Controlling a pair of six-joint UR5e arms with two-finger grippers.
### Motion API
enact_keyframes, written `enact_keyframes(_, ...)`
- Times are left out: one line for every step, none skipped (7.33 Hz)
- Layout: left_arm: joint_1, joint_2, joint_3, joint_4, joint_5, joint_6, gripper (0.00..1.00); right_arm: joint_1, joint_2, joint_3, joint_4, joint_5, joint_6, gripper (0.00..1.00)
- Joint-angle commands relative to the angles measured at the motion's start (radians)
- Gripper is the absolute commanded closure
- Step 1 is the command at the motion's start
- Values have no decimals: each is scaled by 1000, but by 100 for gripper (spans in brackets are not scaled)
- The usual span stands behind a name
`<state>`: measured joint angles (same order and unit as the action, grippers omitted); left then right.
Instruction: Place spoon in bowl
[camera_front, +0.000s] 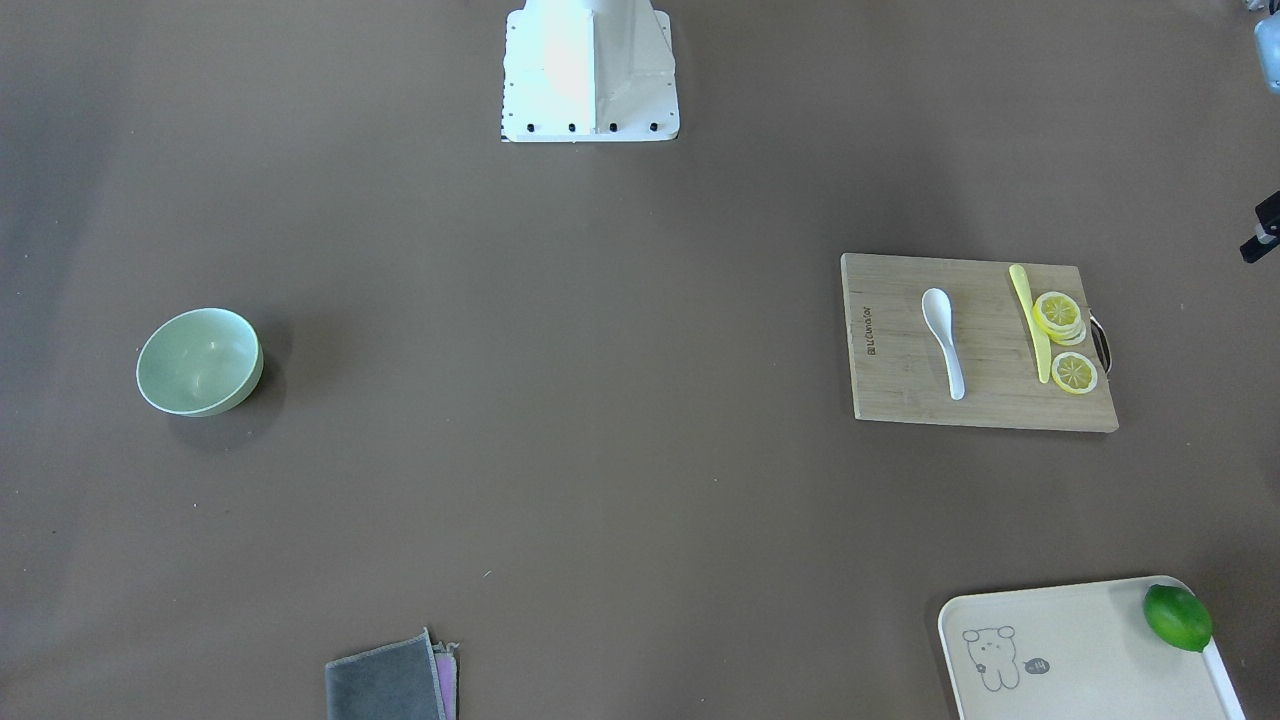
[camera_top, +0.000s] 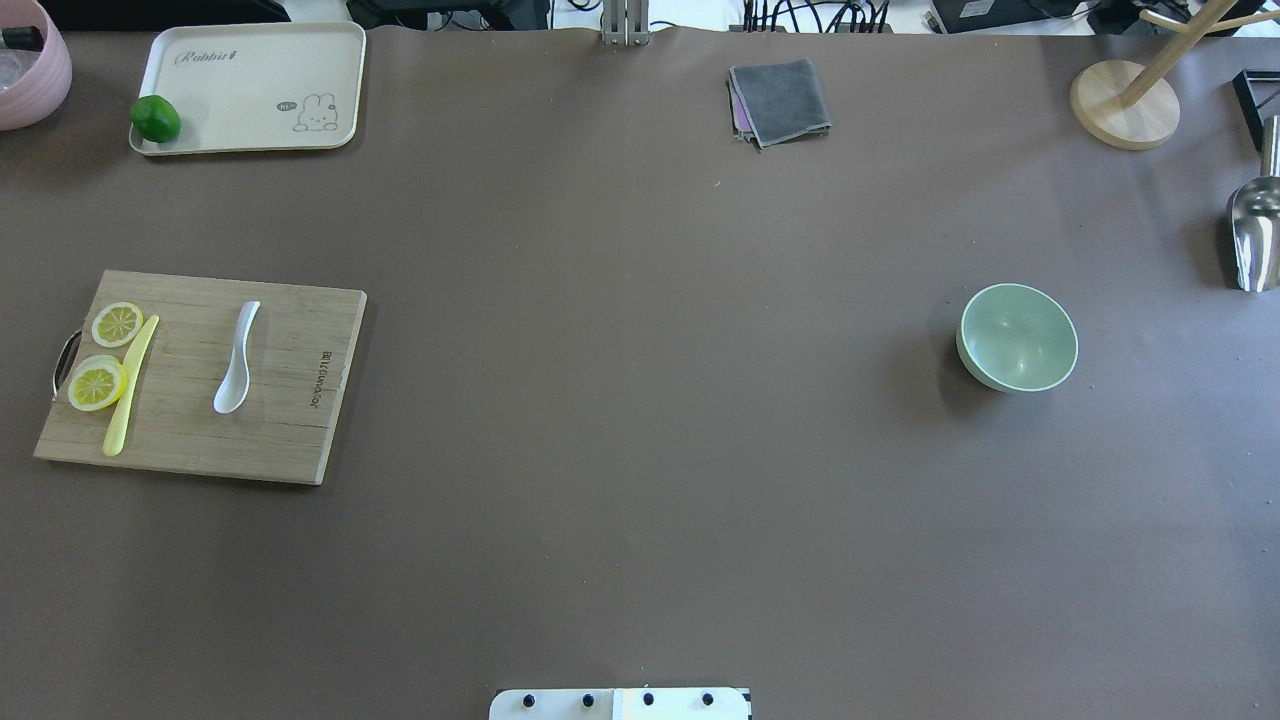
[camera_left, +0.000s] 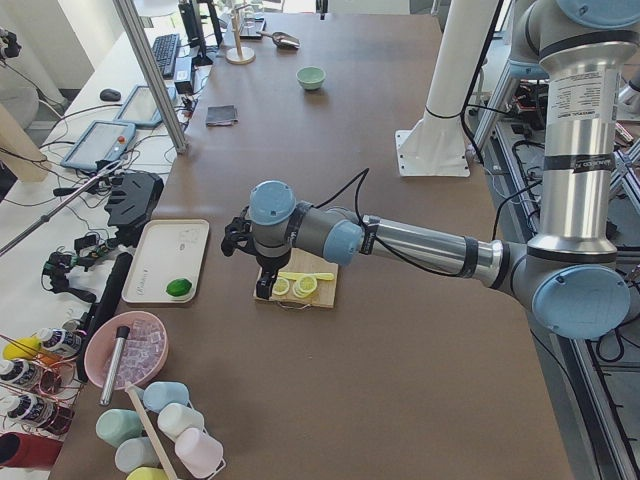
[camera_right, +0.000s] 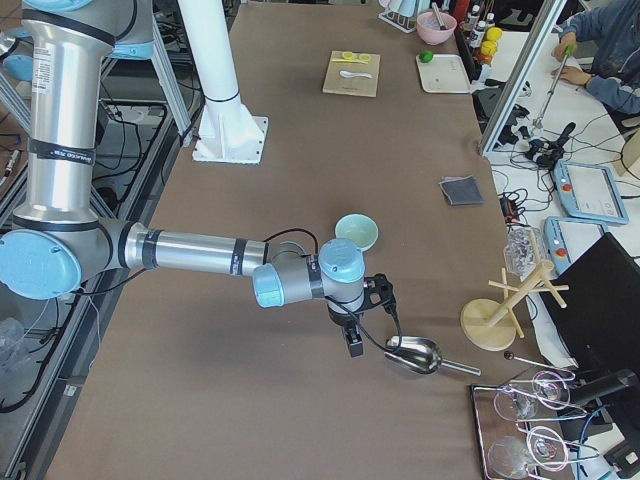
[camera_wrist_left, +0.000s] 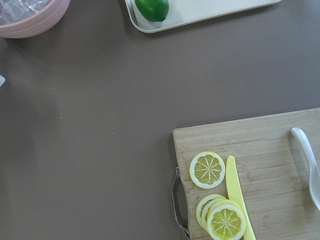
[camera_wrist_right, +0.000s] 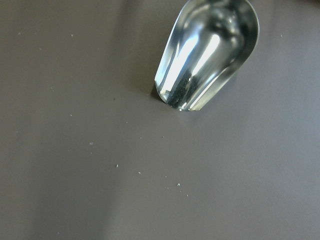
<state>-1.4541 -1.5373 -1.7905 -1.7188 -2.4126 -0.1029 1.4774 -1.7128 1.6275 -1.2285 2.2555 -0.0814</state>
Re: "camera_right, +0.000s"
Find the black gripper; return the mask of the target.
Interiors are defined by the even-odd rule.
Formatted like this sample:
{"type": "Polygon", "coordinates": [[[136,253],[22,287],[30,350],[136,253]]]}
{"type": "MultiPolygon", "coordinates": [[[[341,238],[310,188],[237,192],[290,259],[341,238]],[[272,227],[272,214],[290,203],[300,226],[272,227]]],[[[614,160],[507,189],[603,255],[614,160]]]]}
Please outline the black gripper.
{"type": "Polygon", "coordinates": [[[364,278],[362,303],[358,308],[347,307],[346,301],[340,303],[331,297],[327,298],[327,305],[330,319],[336,325],[343,327],[341,328],[342,336],[351,357],[363,355],[363,343],[356,329],[348,331],[346,328],[359,325],[365,312],[382,307],[395,322],[398,322],[393,284],[383,273],[364,278]]]}

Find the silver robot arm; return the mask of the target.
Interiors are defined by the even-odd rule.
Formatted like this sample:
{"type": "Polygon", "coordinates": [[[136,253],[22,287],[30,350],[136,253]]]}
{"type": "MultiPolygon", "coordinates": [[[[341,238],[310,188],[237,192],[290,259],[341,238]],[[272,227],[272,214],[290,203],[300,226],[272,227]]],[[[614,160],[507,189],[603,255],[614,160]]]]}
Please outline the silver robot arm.
{"type": "Polygon", "coordinates": [[[90,207],[101,65],[106,57],[156,53],[148,1],[26,1],[34,41],[25,201],[1,240],[1,280],[14,293],[48,300],[108,270],[158,267],[248,277],[262,307],[322,299],[359,356],[366,311],[396,311],[392,284],[367,276],[362,251],[345,238],[313,253],[290,243],[153,230],[101,218],[90,207]]]}

